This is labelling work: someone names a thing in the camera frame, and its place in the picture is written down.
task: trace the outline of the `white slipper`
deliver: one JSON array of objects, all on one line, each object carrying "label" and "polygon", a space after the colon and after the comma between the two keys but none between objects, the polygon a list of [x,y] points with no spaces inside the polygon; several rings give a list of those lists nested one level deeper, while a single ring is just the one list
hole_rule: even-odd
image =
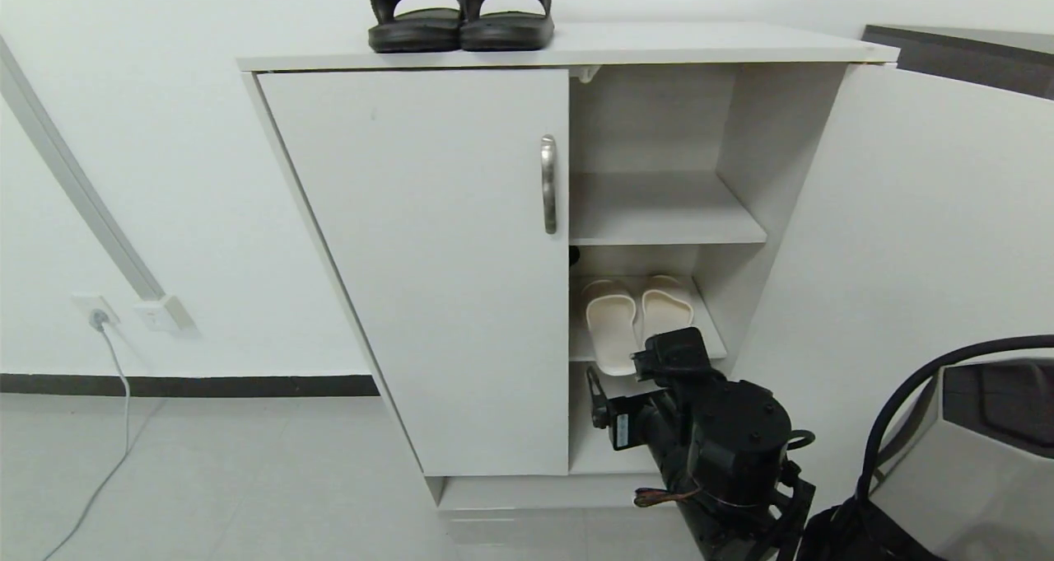
[{"label": "white slipper", "polygon": [[644,341],[663,332],[690,327],[696,320],[688,291],[681,282],[669,275],[656,275],[648,279],[641,295],[644,310]]},{"label": "white slipper", "polygon": [[637,303],[619,282],[596,280],[582,290],[586,327],[597,355],[597,366],[607,375],[630,375],[637,371],[630,355],[640,351],[633,320]]}]

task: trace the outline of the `white wall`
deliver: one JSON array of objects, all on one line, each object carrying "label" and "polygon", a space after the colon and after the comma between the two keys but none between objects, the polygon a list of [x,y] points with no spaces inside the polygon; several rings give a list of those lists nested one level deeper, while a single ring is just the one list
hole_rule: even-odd
[{"label": "white wall", "polygon": [[[760,20],[1051,32],[1050,0],[554,0],[558,21]],[[149,333],[128,288],[4,115],[2,366],[112,373],[69,304],[98,291],[141,375],[367,373],[259,130],[234,58],[365,36],[367,0],[0,0],[0,32],[197,338]]]}]

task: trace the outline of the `black baseboard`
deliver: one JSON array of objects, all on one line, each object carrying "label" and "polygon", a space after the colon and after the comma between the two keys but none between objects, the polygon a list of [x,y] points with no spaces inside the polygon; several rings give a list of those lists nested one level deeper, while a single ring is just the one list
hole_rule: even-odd
[{"label": "black baseboard", "polygon": [[[377,396],[370,375],[258,378],[129,378],[133,396],[257,399],[275,396]],[[0,392],[123,396],[120,378],[111,375],[0,374]]]}]

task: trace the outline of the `black slipper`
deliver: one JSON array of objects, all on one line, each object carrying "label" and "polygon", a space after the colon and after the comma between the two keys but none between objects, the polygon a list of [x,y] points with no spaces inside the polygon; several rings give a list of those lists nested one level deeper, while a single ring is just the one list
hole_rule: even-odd
[{"label": "black slipper", "polygon": [[484,0],[465,0],[461,46],[465,51],[539,51],[552,39],[552,0],[539,0],[544,14],[503,12],[481,16]]},{"label": "black slipper", "polygon": [[370,28],[370,47],[376,52],[457,51],[457,30],[462,9],[437,6],[395,16],[395,5],[403,0],[370,0],[377,24]]}]

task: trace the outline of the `open cabinet door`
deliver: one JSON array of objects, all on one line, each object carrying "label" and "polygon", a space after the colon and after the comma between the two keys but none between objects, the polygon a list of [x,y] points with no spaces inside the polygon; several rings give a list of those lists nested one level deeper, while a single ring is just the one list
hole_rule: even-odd
[{"label": "open cabinet door", "polygon": [[935,355],[1054,332],[1054,102],[852,65],[736,374],[816,444],[840,502],[885,400]]}]

